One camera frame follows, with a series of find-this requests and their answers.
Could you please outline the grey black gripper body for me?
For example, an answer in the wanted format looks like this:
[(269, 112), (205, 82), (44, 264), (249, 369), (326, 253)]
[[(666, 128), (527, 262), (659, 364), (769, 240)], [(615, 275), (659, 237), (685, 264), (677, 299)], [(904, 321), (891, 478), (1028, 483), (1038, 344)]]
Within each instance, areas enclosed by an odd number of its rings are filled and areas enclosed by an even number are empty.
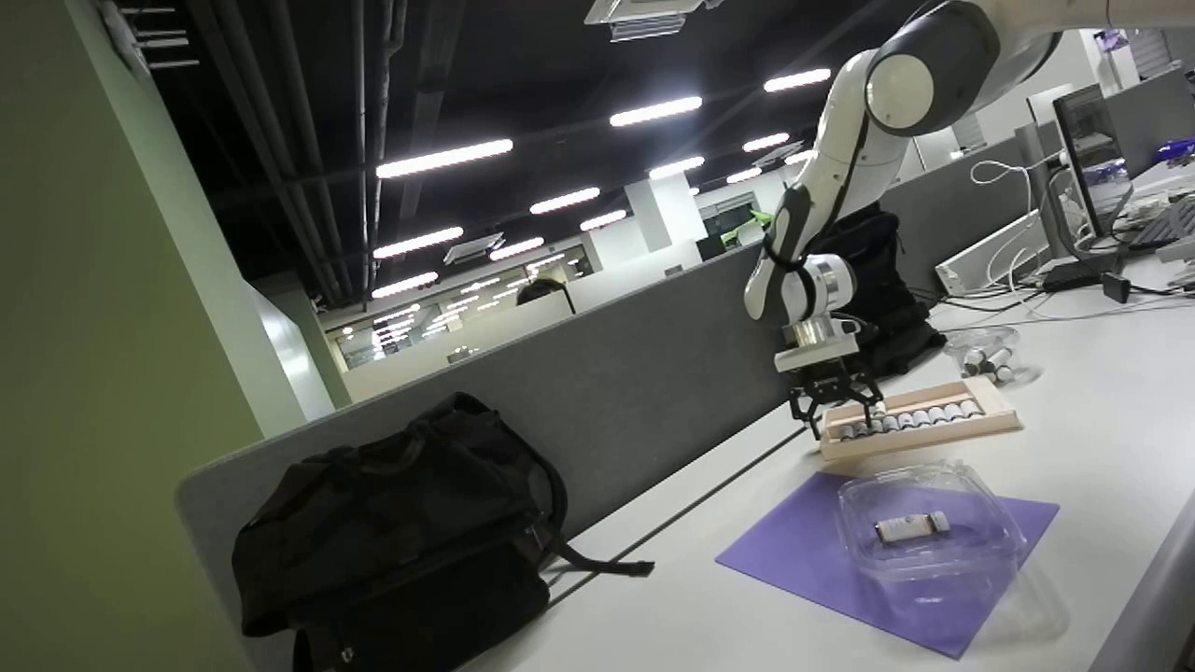
[(814, 400), (853, 400), (866, 385), (855, 354), (860, 324), (853, 316), (808, 316), (784, 327), (772, 369), (791, 372)]

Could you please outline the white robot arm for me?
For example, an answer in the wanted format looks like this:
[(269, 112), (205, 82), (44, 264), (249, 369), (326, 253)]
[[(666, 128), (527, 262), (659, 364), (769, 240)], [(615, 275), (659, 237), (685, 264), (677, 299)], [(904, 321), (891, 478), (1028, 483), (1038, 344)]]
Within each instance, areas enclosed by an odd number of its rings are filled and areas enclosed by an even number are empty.
[(880, 391), (863, 364), (860, 316), (849, 316), (860, 275), (839, 253), (809, 244), (874, 208), (904, 164), (908, 142), (944, 132), (1028, 82), (1064, 29), (1193, 26), (1195, 0), (931, 0), (876, 47), (855, 54), (830, 82), (809, 161), (784, 203), (744, 285), (744, 311), (763, 321), (784, 308), (788, 344), (772, 354), (791, 372), (791, 415), (817, 426), (830, 405), (876, 415)]

